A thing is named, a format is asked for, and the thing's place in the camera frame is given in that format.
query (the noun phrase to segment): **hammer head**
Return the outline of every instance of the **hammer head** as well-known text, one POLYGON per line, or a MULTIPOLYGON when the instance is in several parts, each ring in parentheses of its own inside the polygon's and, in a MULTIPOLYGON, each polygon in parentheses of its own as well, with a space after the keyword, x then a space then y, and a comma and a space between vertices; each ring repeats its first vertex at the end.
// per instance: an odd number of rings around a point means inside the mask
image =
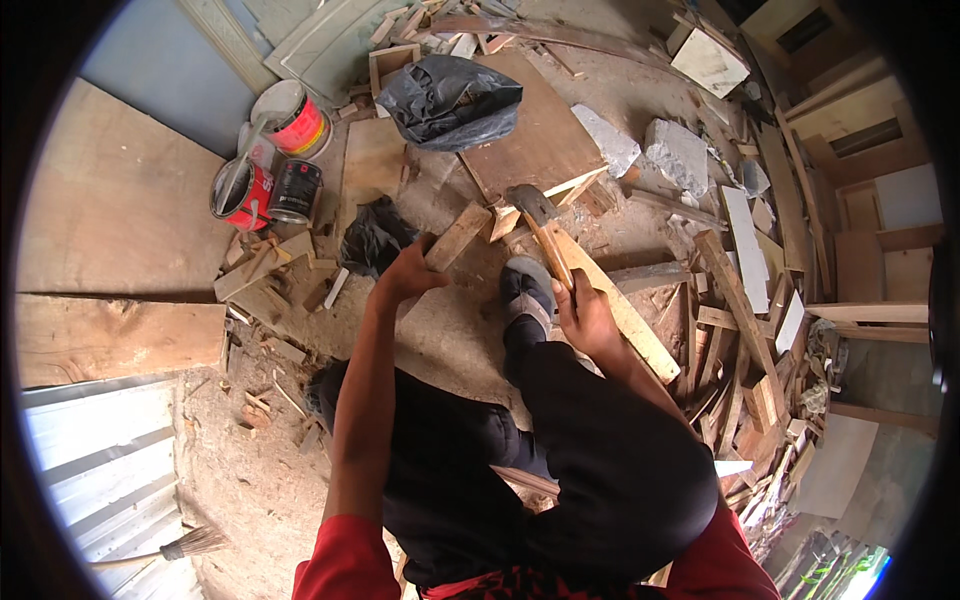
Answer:
POLYGON ((516 209, 520 212, 530 215, 537 227, 546 227, 547 221, 556 219, 560 215, 557 212, 557 207, 529 183, 508 187, 503 199, 516 206, 516 209))

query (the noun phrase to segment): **broom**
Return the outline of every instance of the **broom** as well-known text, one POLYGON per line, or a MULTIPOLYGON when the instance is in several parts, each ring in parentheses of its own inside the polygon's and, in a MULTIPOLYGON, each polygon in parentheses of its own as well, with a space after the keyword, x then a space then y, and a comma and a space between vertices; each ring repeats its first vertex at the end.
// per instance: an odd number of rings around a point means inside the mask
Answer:
POLYGON ((182 559, 185 556, 195 556, 197 554, 213 552, 214 550, 219 550, 226 545, 226 536, 220 533, 217 529, 204 525, 203 527, 198 527, 193 531, 188 532, 179 540, 171 541, 166 545, 160 546, 159 552, 144 554, 142 556, 134 556, 128 559, 120 559, 118 561, 89 563, 89 565, 90 568, 94 570, 102 571, 104 569, 116 568, 118 566, 148 563, 149 561, 157 559, 161 556, 167 561, 175 561, 176 559, 182 559))

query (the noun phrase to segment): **red shirt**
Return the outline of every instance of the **red shirt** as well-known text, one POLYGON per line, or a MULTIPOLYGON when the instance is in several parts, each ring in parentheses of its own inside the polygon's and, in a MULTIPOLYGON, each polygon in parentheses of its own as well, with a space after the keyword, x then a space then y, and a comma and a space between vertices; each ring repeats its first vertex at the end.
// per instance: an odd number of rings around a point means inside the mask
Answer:
MULTIPOLYGON (((317 534, 313 558, 297 565, 294 600, 397 600, 400 586, 394 579, 390 554, 381 535, 379 526, 361 516, 339 515, 327 519, 317 534)), ((515 567, 511 573, 496 571, 428 589, 423 597, 433 600, 478 589, 507 590, 510 586, 504 579, 515 582, 517 576, 529 581, 536 579, 538 573, 515 567)), ((588 597, 564 593, 565 584, 560 578, 551 588, 556 588, 562 597, 588 597)), ((658 591, 670 600, 780 598, 773 580, 750 553, 736 515, 723 505, 717 507, 704 533, 673 562, 667 587, 658 591)), ((624 589, 623 596, 634 594, 624 589)), ((528 591, 527 597, 538 596, 528 591)))

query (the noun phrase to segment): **wooden hammer handle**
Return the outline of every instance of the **wooden hammer handle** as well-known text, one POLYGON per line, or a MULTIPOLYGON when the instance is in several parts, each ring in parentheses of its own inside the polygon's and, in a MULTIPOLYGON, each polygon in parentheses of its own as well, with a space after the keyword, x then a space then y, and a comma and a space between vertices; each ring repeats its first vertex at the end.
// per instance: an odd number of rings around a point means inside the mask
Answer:
POLYGON ((566 266, 563 255, 560 254, 560 247, 557 246, 557 240, 553 237, 553 231, 549 229, 550 223, 547 222, 547 227, 542 228, 537 225, 533 217, 526 212, 523 212, 523 217, 527 220, 527 225, 530 227, 530 230, 534 232, 534 237, 537 238, 540 247, 543 248, 543 253, 546 254, 546 261, 550 264, 550 271, 553 272, 553 276, 556 277, 567 290, 572 292, 573 275, 570 274, 570 269, 566 266))

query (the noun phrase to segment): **crumpled black plastic bag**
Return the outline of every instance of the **crumpled black plastic bag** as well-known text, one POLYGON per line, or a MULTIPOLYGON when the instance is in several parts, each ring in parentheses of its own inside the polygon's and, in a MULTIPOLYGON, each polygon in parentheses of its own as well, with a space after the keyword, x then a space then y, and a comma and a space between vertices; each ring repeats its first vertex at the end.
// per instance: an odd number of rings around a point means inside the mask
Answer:
POLYGON ((472 60, 430 55, 404 65, 376 102, 403 139, 434 152, 460 152, 516 127, 523 86, 472 60), (457 107, 466 93, 472 102, 457 107))
POLYGON ((340 266, 351 273, 380 279, 400 251, 420 237, 420 230, 400 218, 390 196, 357 206, 357 218, 344 233, 340 266))

